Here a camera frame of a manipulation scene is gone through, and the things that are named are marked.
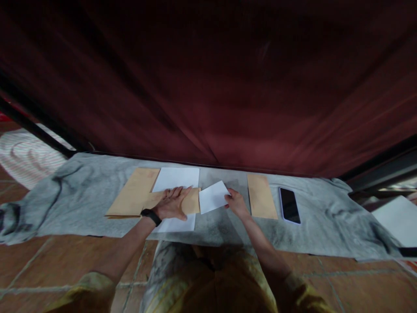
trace gray towel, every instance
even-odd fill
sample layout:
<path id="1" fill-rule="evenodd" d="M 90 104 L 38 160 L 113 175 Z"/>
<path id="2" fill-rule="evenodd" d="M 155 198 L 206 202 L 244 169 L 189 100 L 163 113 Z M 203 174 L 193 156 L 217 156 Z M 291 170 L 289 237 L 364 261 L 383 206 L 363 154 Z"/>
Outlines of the gray towel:
<path id="1" fill-rule="evenodd" d="M 2 243 L 15 244 L 33 236 L 75 234 L 122 237 L 138 219 L 104 217 L 137 167 L 190 167 L 78 153 L 53 175 L 40 181 L 26 197 L 4 204 L 0 211 Z M 247 172 L 200 167 L 204 189 L 222 180 L 236 189 L 249 206 Z M 400 256 L 393 240 L 372 214 L 352 201 L 351 189 L 338 179 L 266 175 L 279 220 L 256 218 L 266 237 L 280 250 L 326 256 L 383 260 Z M 295 191 L 301 225 L 281 218 L 278 187 Z M 224 207 L 197 214 L 195 231 L 155 233 L 148 239 L 219 246 L 250 245 L 240 220 Z"/>

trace white phone case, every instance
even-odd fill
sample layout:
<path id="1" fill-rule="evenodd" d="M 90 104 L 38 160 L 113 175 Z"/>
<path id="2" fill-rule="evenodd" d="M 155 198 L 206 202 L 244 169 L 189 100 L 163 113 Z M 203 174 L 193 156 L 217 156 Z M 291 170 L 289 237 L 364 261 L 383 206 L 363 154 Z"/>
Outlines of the white phone case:
<path id="1" fill-rule="evenodd" d="M 293 224 L 295 224 L 295 225 L 301 225 L 301 216 L 300 216 L 300 211 L 298 211 L 298 216 L 300 217 L 300 223 L 299 223 L 299 224 L 298 224 L 298 223 L 294 223 L 293 221 L 287 220 L 287 219 L 284 217 L 284 208 L 282 207 L 282 199 L 281 199 L 281 189 L 285 189 L 285 190 L 289 190 L 289 191 L 292 191 L 292 190 L 291 190 L 291 189 L 288 189 L 288 188 L 282 188 L 282 187 L 279 187 L 279 188 L 278 188 L 278 194 L 279 194 L 279 205 L 280 205 L 280 207 L 281 207 L 282 219 L 286 220 L 287 222 L 293 223 Z"/>

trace phone screen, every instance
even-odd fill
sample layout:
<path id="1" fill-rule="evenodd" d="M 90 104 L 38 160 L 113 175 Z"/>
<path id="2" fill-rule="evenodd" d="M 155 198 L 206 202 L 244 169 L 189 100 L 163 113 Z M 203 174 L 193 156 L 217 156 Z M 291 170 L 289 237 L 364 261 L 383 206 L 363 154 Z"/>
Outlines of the phone screen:
<path id="1" fill-rule="evenodd" d="M 283 188 L 280 188 L 279 191 L 281 194 L 281 205 L 284 218 L 291 222 L 301 224 L 294 192 Z"/>

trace white card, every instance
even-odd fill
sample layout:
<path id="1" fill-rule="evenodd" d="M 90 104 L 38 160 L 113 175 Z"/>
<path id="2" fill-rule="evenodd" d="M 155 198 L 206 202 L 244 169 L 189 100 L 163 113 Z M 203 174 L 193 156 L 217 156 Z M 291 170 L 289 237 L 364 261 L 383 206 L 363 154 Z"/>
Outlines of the white card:
<path id="1" fill-rule="evenodd" d="M 198 188 L 200 169 L 195 167 L 162 167 L 152 192 L 183 186 Z"/>
<path id="2" fill-rule="evenodd" d="M 177 218 L 164 219 L 153 233 L 176 233 L 184 231 L 194 231 L 195 214 L 188 214 L 187 220 L 182 221 Z"/>
<path id="3" fill-rule="evenodd" d="M 230 195 L 222 181 L 219 181 L 218 183 L 200 191 L 200 213 L 205 214 L 226 205 L 226 194 Z"/>

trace yellow shirt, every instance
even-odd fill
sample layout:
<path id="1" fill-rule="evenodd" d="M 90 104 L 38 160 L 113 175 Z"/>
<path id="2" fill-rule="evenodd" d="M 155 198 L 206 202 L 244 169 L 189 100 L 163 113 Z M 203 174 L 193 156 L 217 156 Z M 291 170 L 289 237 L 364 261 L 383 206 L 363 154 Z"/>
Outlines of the yellow shirt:
<path id="1" fill-rule="evenodd" d="M 282 281 L 291 312 L 333 312 L 303 279 L 290 274 Z M 110 312 L 115 284 L 91 272 L 44 312 Z M 277 312 L 271 289 L 256 258 L 233 257 L 212 271 L 196 260 L 174 276 L 153 297 L 146 312 Z"/>

